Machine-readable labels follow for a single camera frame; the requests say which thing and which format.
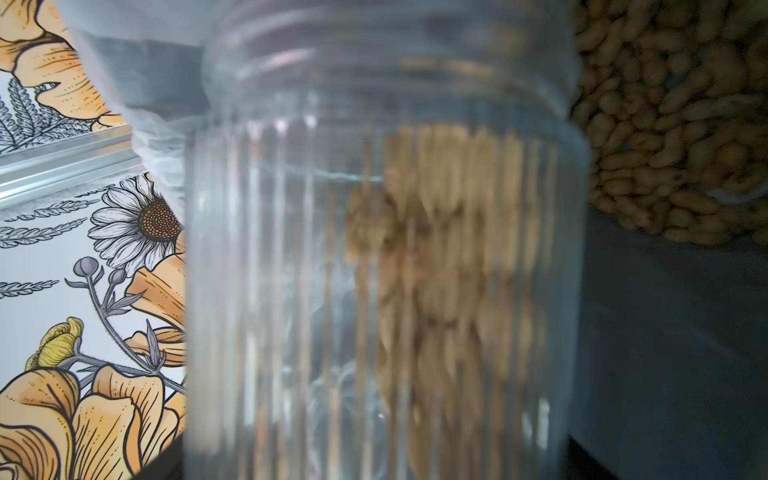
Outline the green-lid peanut jar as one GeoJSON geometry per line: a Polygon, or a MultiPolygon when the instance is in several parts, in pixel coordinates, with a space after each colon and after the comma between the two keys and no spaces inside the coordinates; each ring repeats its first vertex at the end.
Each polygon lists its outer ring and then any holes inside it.
{"type": "Polygon", "coordinates": [[[557,479],[564,1],[235,1],[187,160],[189,479],[557,479]]]}

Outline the black trash bin with liner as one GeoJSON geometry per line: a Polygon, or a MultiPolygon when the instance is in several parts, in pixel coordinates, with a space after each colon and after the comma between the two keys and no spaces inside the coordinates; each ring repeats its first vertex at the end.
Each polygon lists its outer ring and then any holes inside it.
{"type": "MultiPolygon", "coordinates": [[[[86,72],[136,132],[173,209],[177,138],[207,112],[216,1],[65,1],[86,72]]],[[[767,252],[699,249],[591,212],[571,432],[621,479],[767,475],[767,252]]]]}

